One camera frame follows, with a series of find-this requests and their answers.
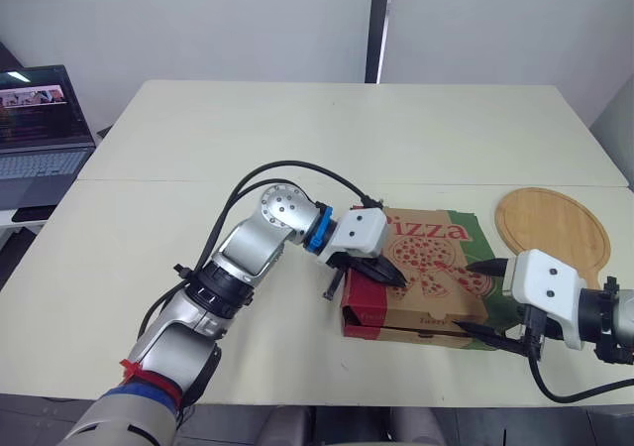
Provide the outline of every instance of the cardboard box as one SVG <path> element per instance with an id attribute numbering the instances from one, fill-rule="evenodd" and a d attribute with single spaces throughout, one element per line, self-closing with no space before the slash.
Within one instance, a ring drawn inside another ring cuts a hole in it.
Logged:
<path id="1" fill-rule="evenodd" d="M 348 272 L 342 298 L 344 335 L 454 348 L 490 349 L 454 321 L 508 329 L 517 304 L 501 293 L 501 279 L 465 266 L 494 258 L 472 213 L 385 208 L 389 233 L 383 255 L 408 279 L 386 286 Z"/>

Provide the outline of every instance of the blue strap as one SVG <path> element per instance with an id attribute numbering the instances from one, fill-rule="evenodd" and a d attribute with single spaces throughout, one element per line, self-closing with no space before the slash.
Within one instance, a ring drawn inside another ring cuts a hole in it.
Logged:
<path id="1" fill-rule="evenodd" d="M 330 222 L 330 215 L 332 214 L 332 206 L 327 206 L 324 210 L 324 214 L 321 217 L 321 220 L 319 220 L 319 226 L 317 227 L 317 230 L 308 242 L 308 247 L 306 247 L 306 250 L 308 250 L 308 252 L 314 253 L 315 250 L 317 250 L 324 242 L 324 234 L 326 233 L 326 228 L 328 228 L 328 223 Z"/>
<path id="2" fill-rule="evenodd" d="M 145 398 L 153 399 L 154 401 L 158 401 L 166 406 L 167 409 L 176 416 L 176 405 L 174 404 L 174 400 L 171 399 L 171 396 L 169 396 L 169 394 L 165 391 L 153 385 L 137 384 L 132 382 L 125 385 L 119 385 L 118 387 L 108 390 L 103 394 L 103 396 L 110 396 L 111 394 L 135 394 L 136 396 L 144 396 Z"/>

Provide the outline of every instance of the white table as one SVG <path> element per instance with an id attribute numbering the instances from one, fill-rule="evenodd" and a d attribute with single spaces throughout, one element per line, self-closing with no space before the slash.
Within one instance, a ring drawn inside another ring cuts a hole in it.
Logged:
<path id="1" fill-rule="evenodd" d="M 354 197 L 330 181 L 311 196 L 341 214 Z M 498 256 L 493 210 L 514 186 L 364 183 L 392 206 L 474 212 Z M 229 182 L 80 180 L 0 292 L 0 391 L 94 398 L 121 377 L 118 361 L 147 307 L 192 264 Z M 622 187 L 555 186 L 603 223 L 612 256 L 601 273 L 634 285 L 634 195 Z M 241 202 L 228 227 L 251 214 Z M 203 402 L 429 406 L 552 405 L 526 360 L 504 352 L 459 351 L 341 336 L 338 300 L 321 292 L 332 271 L 289 245 L 222 341 L 223 359 Z M 629 378 L 591 350 L 548 341 L 542 372 L 556 392 Z M 621 390 L 584 403 L 631 403 Z"/>
<path id="2" fill-rule="evenodd" d="M 359 184 L 627 185 L 553 86 L 212 81 L 146 83 L 79 178 L 235 182 L 284 159 Z"/>

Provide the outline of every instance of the laptop keyboard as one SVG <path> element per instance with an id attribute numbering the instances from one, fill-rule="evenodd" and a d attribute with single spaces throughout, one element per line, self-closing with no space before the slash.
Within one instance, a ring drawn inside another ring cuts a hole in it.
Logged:
<path id="1" fill-rule="evenodd" d="M 0 180 L 68 175 L 75 172 L 85 155 L 85 152 L 61 152 L 0 157 Z"/>

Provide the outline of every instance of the cable connector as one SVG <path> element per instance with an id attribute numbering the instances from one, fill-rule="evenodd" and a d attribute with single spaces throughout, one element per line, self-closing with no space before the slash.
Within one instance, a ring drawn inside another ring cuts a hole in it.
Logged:
<path id="1" fill-rule="evenodd" d="M 373 198 L 364 195 L 361 197 L 361 203 L 364 208 L 380 208 L 383 209 L 383 200 L 374 200 Z"/>
<path id="2" fill-rule="evenodd" d="M 192 270 L 190 268 L 184 267 L 183 265 L 176 265 L 173 269 L 178 273 L 178 277 L 181 279 L 189 279 L 191 277 Z"/>

